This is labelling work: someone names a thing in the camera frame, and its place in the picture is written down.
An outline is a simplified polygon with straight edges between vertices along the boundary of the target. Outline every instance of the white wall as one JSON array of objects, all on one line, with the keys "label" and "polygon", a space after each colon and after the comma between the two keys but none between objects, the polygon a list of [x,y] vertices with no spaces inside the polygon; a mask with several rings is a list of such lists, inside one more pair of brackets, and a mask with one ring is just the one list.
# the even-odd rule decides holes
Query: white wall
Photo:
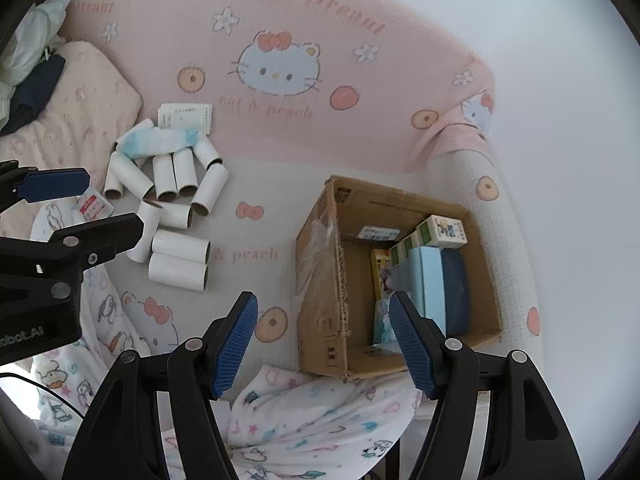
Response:
[{"label": "white wall", "polygon": [[597,478],[640,418],[640,48],[608,0],[402,1],[494,70],[545,378]]}]

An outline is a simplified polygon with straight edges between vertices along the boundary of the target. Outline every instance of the beige pillow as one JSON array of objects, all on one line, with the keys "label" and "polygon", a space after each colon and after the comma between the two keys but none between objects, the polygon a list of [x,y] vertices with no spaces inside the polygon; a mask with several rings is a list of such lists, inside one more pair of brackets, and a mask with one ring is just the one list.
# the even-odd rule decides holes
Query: beige pillow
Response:
[{"label": "beige pillow", "polygon": [[[65,69],[33,123],[0,138],[0,161],[40,170],[86,168],[102,190],[113,141],[136,121],[142,98],[92,44],[73,41],[58,53]],[[29,238],[39,204],[20,202],[0,216],[0,234]]]}]

